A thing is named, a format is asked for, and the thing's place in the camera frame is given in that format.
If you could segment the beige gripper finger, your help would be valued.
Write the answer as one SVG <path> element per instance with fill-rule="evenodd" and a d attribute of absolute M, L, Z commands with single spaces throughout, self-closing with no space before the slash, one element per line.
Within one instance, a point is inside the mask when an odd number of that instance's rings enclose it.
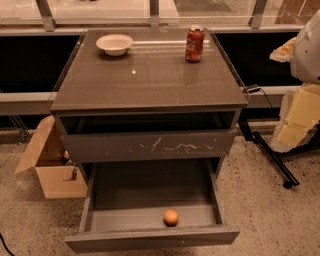
<path fill-rule="evenodd" d="M 280 108 L 280 121 L 271 139 L 271 148 L 280 153 L 296 148 L 320 121 L 320 85 L 303 83 L 286 91 Z"/>
<path fill-rule="evenodd" d="M 295 37 L 291 38 L 282 46 L 279 46 L 277 49 L 273 50 L 269 58 L 273 61 L 281 63 L 290 62 L 295 41 Z"/>

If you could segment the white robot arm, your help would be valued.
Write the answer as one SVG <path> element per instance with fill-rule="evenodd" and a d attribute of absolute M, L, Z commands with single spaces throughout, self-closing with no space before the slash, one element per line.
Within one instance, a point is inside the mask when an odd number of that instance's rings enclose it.
<path fill-rule="evenodd" d="M 296 91 L 285 92 L 271 140 L 271 148 L 284 153 L 296 148 L 320 121 L 320 10 L 270 59 L 289 62 L 291 75 L 302 82 Z"/>

